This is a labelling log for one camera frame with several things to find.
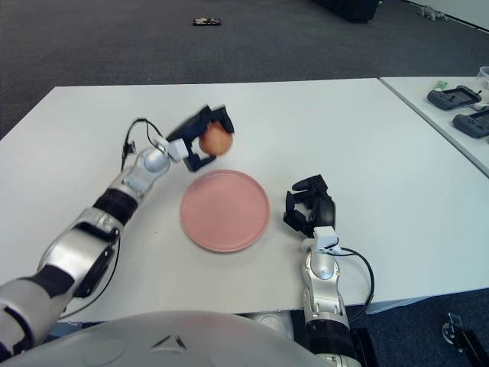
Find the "black device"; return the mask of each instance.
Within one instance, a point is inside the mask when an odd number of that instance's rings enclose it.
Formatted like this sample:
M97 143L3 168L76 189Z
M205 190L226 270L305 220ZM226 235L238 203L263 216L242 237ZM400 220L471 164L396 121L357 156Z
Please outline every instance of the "black device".
M358 23L370 21L379 5L378 0L315 0L340 17Z
M482 98L478 93L466 86L458 86L455 89L449 90L432 90L428 93L428 100L443 111L457 109L459 107L467 107L479 103Z
M472 115L456 115L452 123L472 138L483 138L489 135L489 109Z
M287 191L283 221L310 238L313 237L314 227L335 228L335 202L328 195L327 189L320 174L295 183L292 190L299 192ZM296 209L297 203L311 210L308 219Z
M221 19L218 18L196 18L192 20L193 25L221 25Z

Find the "small object on floor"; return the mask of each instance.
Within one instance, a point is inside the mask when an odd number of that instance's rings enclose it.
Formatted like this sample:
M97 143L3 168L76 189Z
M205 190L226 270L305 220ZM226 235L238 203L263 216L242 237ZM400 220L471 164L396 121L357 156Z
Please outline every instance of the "small object on floor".
M480 80L482 87L489 89L489 67L482 67L477 74L477 80Z
M442 92L432 90L428 93L427 99L439 109L448 111L450 109L469 107L475 103L479 103L482 100L480 96L481 92L476 93L467 86L458 86L457 88Z
M449 322L442 325L443 339L452 344L459 353L464 353L475 367L489 365L489 355L484 350L474 331L467 330L461 323L460 315L449 312Z
M197 18L193 19L193 25L221 25L221 19L219 18Z
M453 126L472 138L489 135L489 109L472 115L456 115Z
M431 19L432 21L435 21L437 19L449 21L445 14L441 13L440 11L436 11L431 6L422 6L419 8L417 13L424 18Z
M448 82L444 81L444 80L439 80L436 84L435 84L435 90L445 90L446 86L448 85Z
M186 234L215 252L234 252L256 242L267 228L270 204L261 185L238 171L199 177L185 192L180 218Z

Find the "silver robot arm segment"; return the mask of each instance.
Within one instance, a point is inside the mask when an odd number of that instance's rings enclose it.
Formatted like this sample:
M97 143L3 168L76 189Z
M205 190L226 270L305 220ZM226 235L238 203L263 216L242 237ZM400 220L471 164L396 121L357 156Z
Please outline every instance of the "silver robot arm segment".
M302 266L303 306L309 350L328 367L361 367L350 337L350 326L342 296L338 290L340 270L334 250L338 236L333 227L314 228L314 239L305 239Z
M187 158L182 139L154 140L132 167L48 247L37 273L0 287L0 362L44 341L74 297L88 297L102 279L125 224L170 162Z

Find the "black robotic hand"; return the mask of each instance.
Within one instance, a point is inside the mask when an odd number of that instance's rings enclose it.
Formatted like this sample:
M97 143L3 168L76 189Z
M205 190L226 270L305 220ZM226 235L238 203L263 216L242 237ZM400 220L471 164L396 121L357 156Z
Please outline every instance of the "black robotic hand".
M196 172L201 167L209 164L215 160L215 155L210 155L207 158L200 159L199 155L192 151L192 143L199 136L203 135L209 124L213 122L220 122L226 132L232 134L235 132L235 128L232 125L231 119L226 112L225 107L211 110L209 106L204 107L195 116L186 120L182 125L176 128L168 135L168 141L174 141L177 139L183 139L189 157L186 158L185 165L191 172Z
M327 193L328 186L322 176L312 176L295 183L292 190L299 191L291 193L287 191L285 213L283 221L312 238L315 227L335 227L335 202ZM303 203L311 210L309 218L306 219L299 210L295 209L296 203Z

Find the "black object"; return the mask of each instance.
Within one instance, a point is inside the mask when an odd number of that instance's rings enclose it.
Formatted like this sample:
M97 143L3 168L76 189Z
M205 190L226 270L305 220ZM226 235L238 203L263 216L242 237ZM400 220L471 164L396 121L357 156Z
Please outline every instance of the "black object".
M92 292L99 286L113 255L114 250L112 246L107 246L73 293L74 297L85 298L92 294Z
M339 354L357 359L350 330L333 320L313 320L306 325L309 350L314 354Z
M449 312L450 321L442 326L443 338L452 344L458 352L464 353L475 367L488 367L489 356L472 330L466 330L461 324L461 317Z
M315 0L318 4L352 22L370 21L379 5L378 0Z
M42 287L49 297L65 294L74 283L74 279L65 271L52 265L45 265L32 277L21 278Z
M12 354L5 348L3 343L0 343L0 363L6 361L10 357L12 357Z
M138 208L138 202L122 191L107 189L93 207L110 214L125 226Z
M221 25L221 19L218 18L197 18L192 20L193 25Z
M479 103L482 100L480 93L481 91L476 93L466 86L457 86L457 88L443 91L432 90L428 93L427 98L439 109L448 111Z
M32 347L34 337L32 336L31 329L28 323L25 322L24 318L14 309L6 307L3 309L4 312L8 313L21 327L24 332L24 337L12 346L14 356L21 354L23 351L28 350Z
M314 236L314 227L334 228L335 202L328 195L327 189L328 186L320 174L295 183L292 190L300 192L292 194L287 191L283 221L310 238ZM303 203L311 210L308 219L295 209L297 203Z
M353 347L357 354L357 360L362 367L377 367L377 357L368 330L365 328L352 329Z
M207 158L201 160L199 155L192 151L192 142L200 135L203 135L207 130L207 126L213 122L220 122L224 130L229 134L235 132L235 128L232 125L225 107L212 111L209 106L206 106L195 116L183 122L182 125L176 128L167 137L168 141L183 139L186 149L189 152L189 157L184 161L186 167L191 172L196 172L198 169L215 160L215 155L209 155Z
M456 115L453 125L472 138L489 135L489 109L472 115Z

